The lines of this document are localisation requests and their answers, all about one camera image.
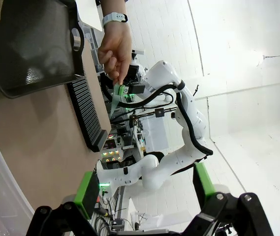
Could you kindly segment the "person's left hand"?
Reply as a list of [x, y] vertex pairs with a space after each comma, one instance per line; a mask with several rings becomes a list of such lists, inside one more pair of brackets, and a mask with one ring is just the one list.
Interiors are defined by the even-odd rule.
[[132, 40], [127, 23], [112, 21], [105, 25], [98, 49], [98, 60], [113, 84], [122, 85], [131, 63]]

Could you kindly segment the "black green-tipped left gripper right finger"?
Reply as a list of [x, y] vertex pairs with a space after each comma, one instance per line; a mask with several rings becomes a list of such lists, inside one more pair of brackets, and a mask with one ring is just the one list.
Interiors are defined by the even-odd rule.
[[201, 208], [184, 230], [185, 236], [272, 236], [273, 231], [258, 196], [234, 197], [215, 189], [202, 163], [193, 165], [193, 184]]

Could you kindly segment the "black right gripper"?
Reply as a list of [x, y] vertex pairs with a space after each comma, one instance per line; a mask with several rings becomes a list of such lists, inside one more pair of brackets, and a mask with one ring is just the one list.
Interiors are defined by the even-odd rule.
[[145, 75], [145, 69], [140, 64], [131, 64], [125, 77], [125, 85], [128, 87], [129, 94], [142, 94], [145, 85], [142, 83], [142, 77]]

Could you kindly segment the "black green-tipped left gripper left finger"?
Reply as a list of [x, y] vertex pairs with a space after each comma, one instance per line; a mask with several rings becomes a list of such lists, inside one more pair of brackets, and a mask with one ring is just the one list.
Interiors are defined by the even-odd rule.
[[73, 232], [76, 236], [96, 236], [88, 222], [99, 195], [99, 180], [95, 171], [85, 172], [73, 200], [56, 209], [40, 206], [36, 209], [26, 235], [63, 236]]

